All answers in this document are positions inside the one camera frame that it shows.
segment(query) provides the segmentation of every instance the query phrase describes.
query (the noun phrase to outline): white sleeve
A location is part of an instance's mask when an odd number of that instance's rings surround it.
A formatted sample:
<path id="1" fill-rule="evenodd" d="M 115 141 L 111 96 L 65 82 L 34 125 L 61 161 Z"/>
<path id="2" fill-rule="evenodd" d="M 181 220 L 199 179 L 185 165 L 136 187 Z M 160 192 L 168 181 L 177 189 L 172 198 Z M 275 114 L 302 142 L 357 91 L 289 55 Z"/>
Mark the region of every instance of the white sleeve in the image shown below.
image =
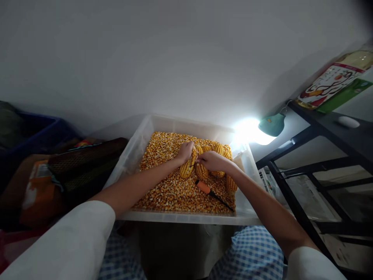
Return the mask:
<path id="1" fill-rule="evenodd" d="M 300 247 L 291 252 L 287 280 L 346 280 L 335 265 L 319 251 Z"/>
<path id="2" fill-rule="evenodd" d="M 108 204 L 85 202 L 20 255 L 0 279 L 97 279 L 114 222 Z"/>

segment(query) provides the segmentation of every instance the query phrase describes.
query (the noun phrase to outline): metal shelf frame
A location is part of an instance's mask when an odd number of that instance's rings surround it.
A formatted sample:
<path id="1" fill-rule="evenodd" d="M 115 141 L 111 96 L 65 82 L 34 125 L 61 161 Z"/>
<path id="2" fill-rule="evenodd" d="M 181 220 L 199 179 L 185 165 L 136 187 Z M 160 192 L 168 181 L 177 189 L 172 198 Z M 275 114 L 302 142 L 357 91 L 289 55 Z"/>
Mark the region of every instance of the metal shelf frame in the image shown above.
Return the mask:
<path id="1" fill-rule="evenodd" d="M 275 151 L 256 162 L 256 166 L 258 169 L 268 166 L 273 178 L 276 180 L 299 224 L 307 232 L 320 251 L 326 257 L 328 257 L 334 265 L 337 266 L 332 255 L 316 231 L 313 223 L 308 219 L 306 213 L 302 209 L 302 206 L 291 191 L 286 179 L 300 175 L 308 176 L 318 192 L 324 196 L 325 200 L 328 201 L 331 207 L 333 207 L 336 213 L 340 216 L 341 222 L 314 222 L 319 228 L 321 234 L 373 236 L 372 223 L 352 221 L 351 217 L 329 194 L 330 190 L 372 183 L 373 177 L 342 184 L 323 186 L 313 175 L 315 172 L 354 165 L 362 166 L 365 170 L 373 175 L 373 147 L 371 148 L 371 145 L 373 145 L 373 124 L 357 119 L 360 122 L 361 127 L 359 129 L 348 129 L 342 127 L 337 122 L 337 119 L 342 116 L 341 114 L 332 112 L 328 115 L 324 115 L 322 113 L 310 111 L 300 107 L 294 102 L 290 102 L 288 106 L 304 120 L 306 120 L 310 126 L 301 131 L 299 134 L 295 135 L 284 145 L 280 146 Z M 280 171 L 278 169 L 275 164 L 277 159 L 283 157 L 284 155 L 299 148 L 318 136 L 326 137 L 348 156 L 314 163 L 299 168 L 292 168 L 285 171 Z M 365 245 L 372 245 L 372 242 L 364 242 L 357 240 L 356 238 L 344 238 L 342 241 L 355 244 L 364 243 Z M 361 274 L 357 271 L 343 267 L 338 268 L 348 279 L 365 279 L 365 277 L 367 277 L 367 275 Z"/>

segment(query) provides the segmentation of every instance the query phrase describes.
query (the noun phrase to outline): blue checkered pants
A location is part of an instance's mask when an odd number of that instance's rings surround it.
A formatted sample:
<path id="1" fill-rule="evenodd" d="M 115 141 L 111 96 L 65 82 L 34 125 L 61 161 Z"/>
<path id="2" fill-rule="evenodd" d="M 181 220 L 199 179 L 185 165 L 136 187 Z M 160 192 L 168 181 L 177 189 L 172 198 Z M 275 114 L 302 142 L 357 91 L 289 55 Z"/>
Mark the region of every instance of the blue checkered pants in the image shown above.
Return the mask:
<path id="1" fill-rule="evenodd" d="M 208 279 L 280 280 L 283 266 L 284 255 L 264 226 L 242 227 Z M 126 239 L 116 229 L 108 239 L 98 279 L 146 279 L 141 265 L 131 257 Z"/>

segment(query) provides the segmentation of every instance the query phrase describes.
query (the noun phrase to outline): white mouse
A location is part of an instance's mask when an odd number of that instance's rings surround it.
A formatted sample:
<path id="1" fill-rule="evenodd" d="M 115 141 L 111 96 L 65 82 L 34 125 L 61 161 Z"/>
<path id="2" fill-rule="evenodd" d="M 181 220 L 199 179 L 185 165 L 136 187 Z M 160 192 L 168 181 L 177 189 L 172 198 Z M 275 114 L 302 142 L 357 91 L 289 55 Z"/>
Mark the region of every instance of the white mouse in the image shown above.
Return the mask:
<path id="1" fill-rule="evenodd" d="M 360 123 L 357 120 L 346 116 L 339 117 L 338 122 L 341 125 L 346 126 L 348 128 L 357 128 L 360 125 Z"/>

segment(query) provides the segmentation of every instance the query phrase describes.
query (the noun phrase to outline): hand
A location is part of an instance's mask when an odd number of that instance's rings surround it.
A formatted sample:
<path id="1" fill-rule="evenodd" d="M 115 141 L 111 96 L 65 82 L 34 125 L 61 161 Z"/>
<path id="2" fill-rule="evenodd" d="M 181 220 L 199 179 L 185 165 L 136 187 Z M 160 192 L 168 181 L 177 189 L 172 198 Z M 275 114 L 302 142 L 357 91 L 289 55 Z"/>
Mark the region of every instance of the hand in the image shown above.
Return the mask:
<path id="1" fill-rule="evenodd" d="M 229 159 L 214 151 L 199 155 L 196 162 L 202 164 L 209 171 L 223 171 L 225 173 L 234 165 Z"/>
<path id="2" fill-rule="evenodd" d="M 175 157 L 176 160 L 180 161 L 180 165 L 183 165 L 184 163 L 186 163 L 190 159 L 190 156 L 192 154 L 193 146 L 194 146 L 193 141 L 185 142 L 185 143 L 181 144 L 181 147 L 179 149 L 179 153 Z"/>

